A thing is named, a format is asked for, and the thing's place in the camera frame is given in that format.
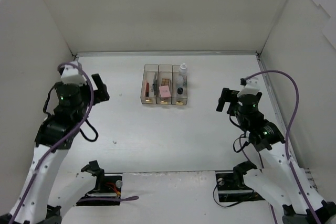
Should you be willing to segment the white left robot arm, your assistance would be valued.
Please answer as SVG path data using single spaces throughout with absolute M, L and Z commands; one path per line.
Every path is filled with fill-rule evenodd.
M 1 223 L 61 223 L 86 192 L 97 193 L 105 186 L 103 169 L 97 161 L 90 161 L 81 170 L 77 186 L 64 188 L 54 201 L 49 199 L 59 168 L 81 126 L 88 121 L 92 107 L 110 99 L 107 86 L 97 73 L 91 78 L 76 76 L 70 81 L 61 77 L 53 90 L 58 104 L 37 132 L 24 188 L 11 211 L 1 216 Z

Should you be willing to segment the grey checkered eyeliner pencil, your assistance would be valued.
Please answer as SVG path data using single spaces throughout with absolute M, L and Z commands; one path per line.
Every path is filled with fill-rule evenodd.
M 157 79 L 153 82 L 152 84 L 152 92 L 155 94 L 156 93 L 156 88 L 157 88 Z

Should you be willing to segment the red black lip gloss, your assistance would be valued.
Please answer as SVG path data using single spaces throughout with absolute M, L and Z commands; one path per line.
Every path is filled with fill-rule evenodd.
M 149 91 L 150 91 L 150 84 L 147 82 L 145 87 L 145 97 L 149 97 Z

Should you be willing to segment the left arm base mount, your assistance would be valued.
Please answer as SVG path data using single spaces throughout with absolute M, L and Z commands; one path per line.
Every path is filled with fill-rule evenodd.
M 81 172 L 91 174 L 95 179 L 95 187 L 84 194 L 81 201 L 76 203 L 76 207 L 90 206 L 119 206 L 120 202 L 110 201 L 121 198 L 121 186 L 117 182 L 122 182 L 121 174 L 108 174 L 102 169 L 97 161 L 90 161 Z

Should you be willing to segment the brown eyeshadow palette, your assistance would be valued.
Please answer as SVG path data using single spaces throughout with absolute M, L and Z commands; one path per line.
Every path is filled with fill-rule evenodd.
M 162 86 L 170 86 L 171 84 L 171 79 L 170 78 L 162 78 L 161 79 L 161 87 Z

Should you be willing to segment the clear three-slot organizer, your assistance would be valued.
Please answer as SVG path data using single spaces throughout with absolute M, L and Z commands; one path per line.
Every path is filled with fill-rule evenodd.
M 145 64 L 140 99 L 142 104 L 185 106 L 188 101 L 187 64 Z

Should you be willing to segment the pink slim tube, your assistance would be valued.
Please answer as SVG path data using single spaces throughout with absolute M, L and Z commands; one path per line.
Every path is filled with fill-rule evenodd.
M 148 82 L 145 80 L 142 87 L 142 97 L 146 97 Z

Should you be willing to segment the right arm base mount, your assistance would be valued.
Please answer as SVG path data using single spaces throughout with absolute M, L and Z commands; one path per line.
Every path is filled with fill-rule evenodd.
M 243 176 L 256 168 L 257 166 L 251 161 L 245 161 L 236 165 L 233 170 L 216 172 L 216 185 L 212 192 L 215 204 L 222 208 L 230 208 L 244 202 L 265 201 L 243 181 Z

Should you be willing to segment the pink square compact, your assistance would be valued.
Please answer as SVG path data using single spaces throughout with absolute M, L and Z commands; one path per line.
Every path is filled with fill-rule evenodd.
M 170 98 L 171 92 L 169 86 L 159 86 L 159 96 L 160 98 Z

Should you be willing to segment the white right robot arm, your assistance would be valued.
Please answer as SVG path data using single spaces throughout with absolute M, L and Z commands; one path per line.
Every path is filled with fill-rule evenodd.
M 238 188 L 246 186 L 260 194 L 275 209 L 282 212 L 283 223 L 330 223 L 335 217 L 335 203 L 326 201 L 311 185 L 292 154 L 286 152 L 286 141 L 278 127 L 265 119 L 258 103 L 262 93 L 256 90 L 239 94 L 223 88 L 216 110 L 229 104 L 227 114 L 237 119 L 238 127 L 248 133 L 245 146 L 251 144 L 273 168 L 275 183 L 251 161 L 233 168 L 232 181 Z

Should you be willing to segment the black concealer stick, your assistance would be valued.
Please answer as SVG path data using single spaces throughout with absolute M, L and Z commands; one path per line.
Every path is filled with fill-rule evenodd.
M 152 85 L 151 85 L 151 92 L 155 92 L 155 83 L 156 83 L 156 76 L 153 77 Z

